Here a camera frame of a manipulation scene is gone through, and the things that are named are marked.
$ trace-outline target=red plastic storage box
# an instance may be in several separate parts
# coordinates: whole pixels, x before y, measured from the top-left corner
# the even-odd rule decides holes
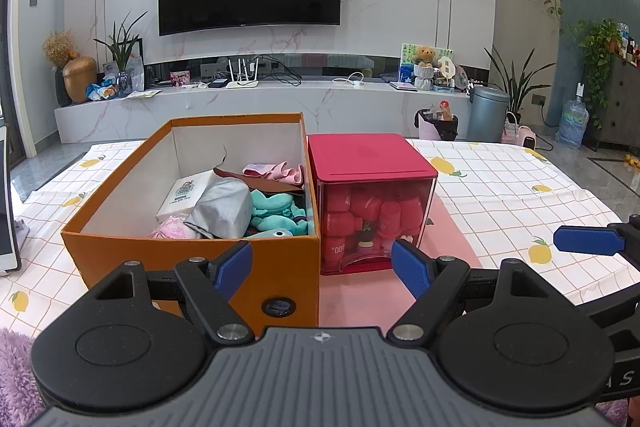
[[[391,268],[391,245],[417,246],[438,172],[399,134],[309,136],[324,275]]]

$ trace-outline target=dried flower arrangement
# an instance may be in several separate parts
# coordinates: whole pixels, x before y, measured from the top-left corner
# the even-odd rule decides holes
[[[51,32],[44,41],[42,50],[45,58],[60,69],[79,56],[75,51],[74,35],[71,30]]]

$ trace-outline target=tv stand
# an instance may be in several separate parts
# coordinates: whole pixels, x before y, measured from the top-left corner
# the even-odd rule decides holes
[[[165,87],[153,98],[86,102],[56,109],[62,143],[145,139],[172,118],[219,114],[301,112],[307,134],[394,132],[417,137],[414,116],[442,100],[458,117],[458,135],[466,136],[470,111],[463,93],[402,92],[383,82],[361,88],[326,80],[303,80],[294,87],[261,80],[250,89]]]

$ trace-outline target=gray cabinet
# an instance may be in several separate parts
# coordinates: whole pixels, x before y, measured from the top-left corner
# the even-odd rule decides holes
[[[601,129],[590,126],[596,142],[640,146],[640,70],[622,58],[612,58],[611,76],[604,92],[608,105],[598,115]]]

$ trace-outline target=trash can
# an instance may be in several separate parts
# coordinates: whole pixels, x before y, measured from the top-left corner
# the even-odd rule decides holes
[[[471,115],[466,140],[499,143],[509,106],[509,95],[493,87],[474,86],[470,90],[469,102]]]
[[[453,142],[458,136],[458,117],[453,120],[432,120],[427,109],[421,109],[415,114],[414,125],[418,130],[420,140],[443,140]]]

